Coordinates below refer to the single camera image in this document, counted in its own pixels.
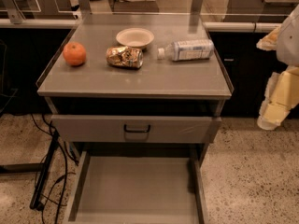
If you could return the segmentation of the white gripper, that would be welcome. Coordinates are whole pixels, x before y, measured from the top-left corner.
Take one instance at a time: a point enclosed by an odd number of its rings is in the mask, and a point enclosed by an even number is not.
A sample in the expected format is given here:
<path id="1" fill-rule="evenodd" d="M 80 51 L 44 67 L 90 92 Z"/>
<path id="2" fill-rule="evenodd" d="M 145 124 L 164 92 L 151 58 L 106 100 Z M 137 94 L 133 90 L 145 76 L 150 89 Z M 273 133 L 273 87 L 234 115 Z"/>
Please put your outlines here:
<path id="1" fill-rule="evenodd" d="M 288 18 L 258 41 L 261 50 L 277 50 L 279 61 L 291 65 L 281 74 L 273 72 L 268 79 L 257 125 L 275 130 L 299 104 L 299 5 Z"/>

